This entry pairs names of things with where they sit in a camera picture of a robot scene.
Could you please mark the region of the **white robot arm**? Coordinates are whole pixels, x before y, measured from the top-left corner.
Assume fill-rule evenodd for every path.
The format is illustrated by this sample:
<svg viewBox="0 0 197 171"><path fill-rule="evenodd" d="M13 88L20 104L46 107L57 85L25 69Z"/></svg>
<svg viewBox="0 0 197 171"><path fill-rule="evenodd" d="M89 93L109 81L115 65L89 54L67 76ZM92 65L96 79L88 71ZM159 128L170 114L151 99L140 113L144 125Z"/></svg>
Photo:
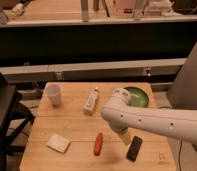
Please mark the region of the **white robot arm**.
<svg viewBox="0 0 197 171"><path fill-rule="evenodd" d="M101 117L115 133L135 128L197 145L197 110L132 107L130 101L126 89L116 88L101 108Z"/></svg>

